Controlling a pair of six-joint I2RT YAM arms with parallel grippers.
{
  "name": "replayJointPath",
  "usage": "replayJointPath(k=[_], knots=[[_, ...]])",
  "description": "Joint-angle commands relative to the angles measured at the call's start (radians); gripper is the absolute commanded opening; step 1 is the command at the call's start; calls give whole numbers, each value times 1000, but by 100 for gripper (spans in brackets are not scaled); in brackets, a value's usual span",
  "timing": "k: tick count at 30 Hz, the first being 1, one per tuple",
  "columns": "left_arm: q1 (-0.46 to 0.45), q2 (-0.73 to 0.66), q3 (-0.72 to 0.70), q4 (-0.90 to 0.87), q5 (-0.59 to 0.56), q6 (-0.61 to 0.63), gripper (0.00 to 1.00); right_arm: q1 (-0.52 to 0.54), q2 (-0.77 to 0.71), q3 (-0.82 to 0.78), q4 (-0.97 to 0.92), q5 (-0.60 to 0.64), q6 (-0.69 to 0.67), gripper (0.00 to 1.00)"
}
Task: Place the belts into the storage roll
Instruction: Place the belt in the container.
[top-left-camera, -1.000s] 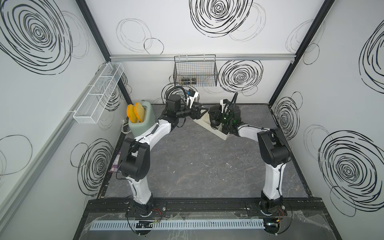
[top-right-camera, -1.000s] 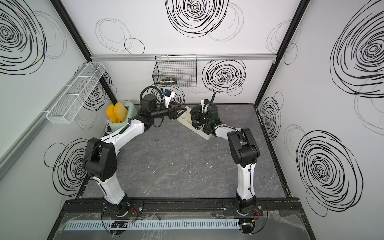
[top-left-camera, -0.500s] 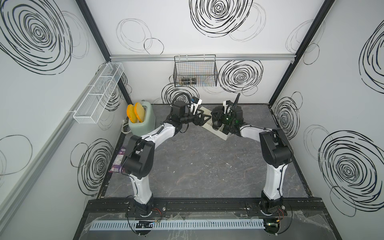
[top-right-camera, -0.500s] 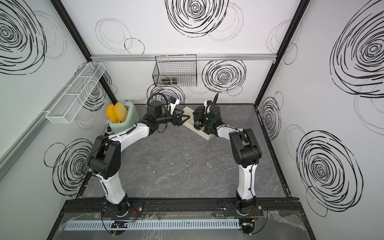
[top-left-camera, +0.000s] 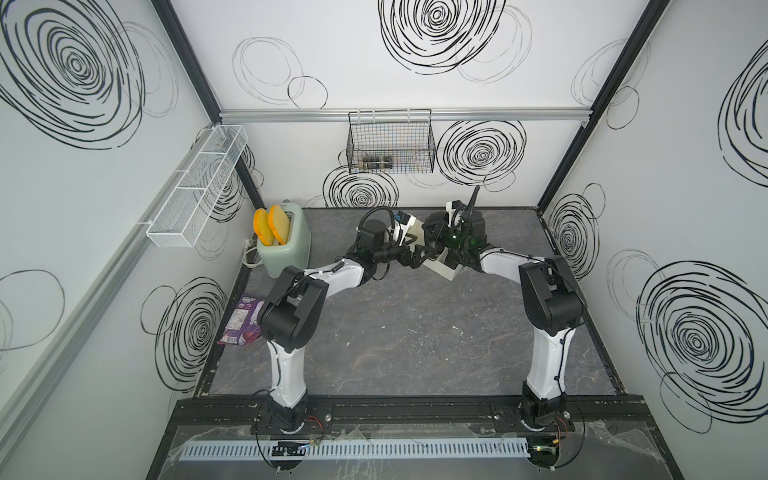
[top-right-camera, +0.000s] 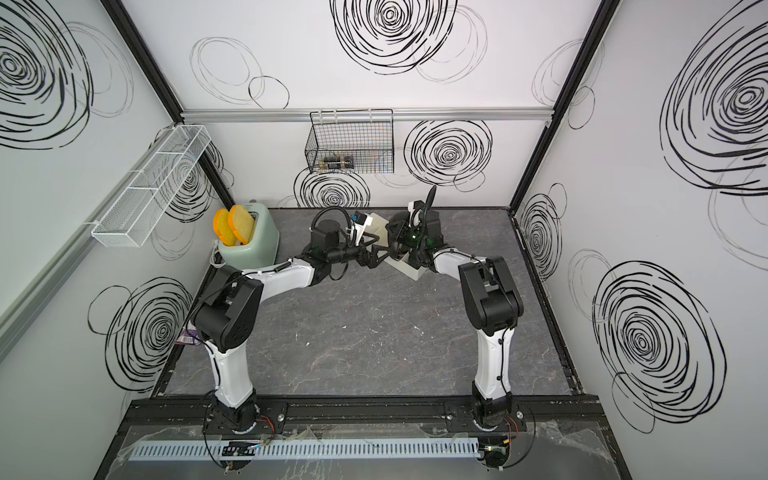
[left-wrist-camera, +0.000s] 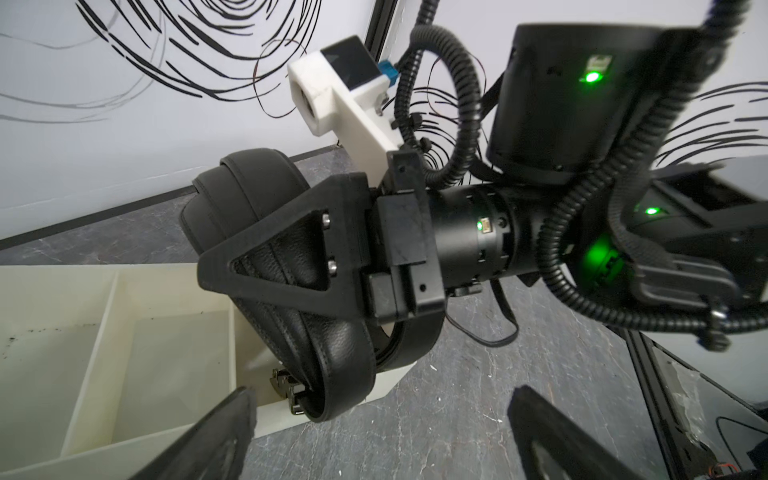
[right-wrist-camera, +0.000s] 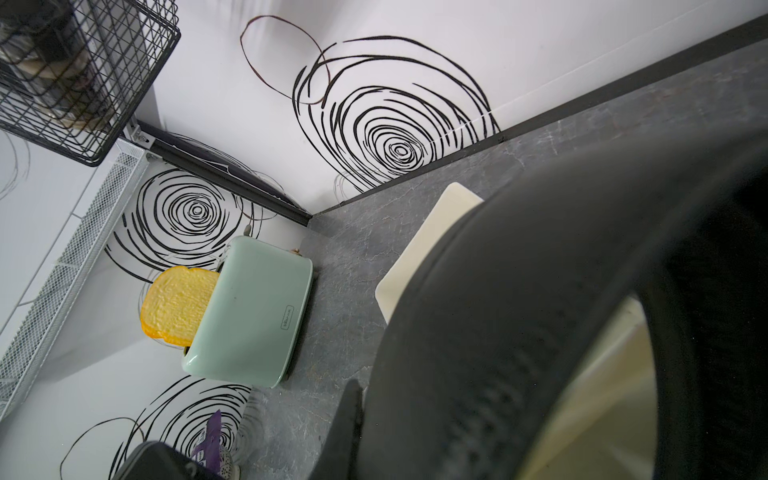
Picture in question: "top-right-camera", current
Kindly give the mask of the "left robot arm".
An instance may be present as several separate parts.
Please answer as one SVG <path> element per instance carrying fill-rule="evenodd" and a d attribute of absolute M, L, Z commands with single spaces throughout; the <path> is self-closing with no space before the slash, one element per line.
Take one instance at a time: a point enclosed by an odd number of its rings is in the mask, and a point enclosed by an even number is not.
<path fill-rule="evenodd" d="M 343 221 L 327 215 L 338 211 Z M 262 419 L 250 378 L 246 343 L 263 301 L 315 286 L 331 276 L 336 264 L 356 262 L 377 267 L 386 255 L 368 231 L 374 218 L 359 211 L 327 207 L 310 224 L 310 241 L 301 254 L 256 270 L 227 267 L 216 274 L 192 314 L 197 339 L 208 350 L 214 374 L 214 414 L 236 432 L 247 432 Z"/>

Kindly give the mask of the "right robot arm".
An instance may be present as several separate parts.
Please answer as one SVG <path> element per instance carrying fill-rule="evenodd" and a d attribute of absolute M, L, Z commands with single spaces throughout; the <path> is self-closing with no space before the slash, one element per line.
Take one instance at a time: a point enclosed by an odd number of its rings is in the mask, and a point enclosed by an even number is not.
<path fill-rule="evenodd" d="M 422 206 L 401 211 L 386 225 L 388 252 L 459 281 L 465 312 L 477 332 L 477 372 L 472 382 L 474 418 L 491 428 L 514 409 L 509 378 L 511 341 L 524 306 L 504 258 L 482 257 L 445 243 L 439 213 Z"/>

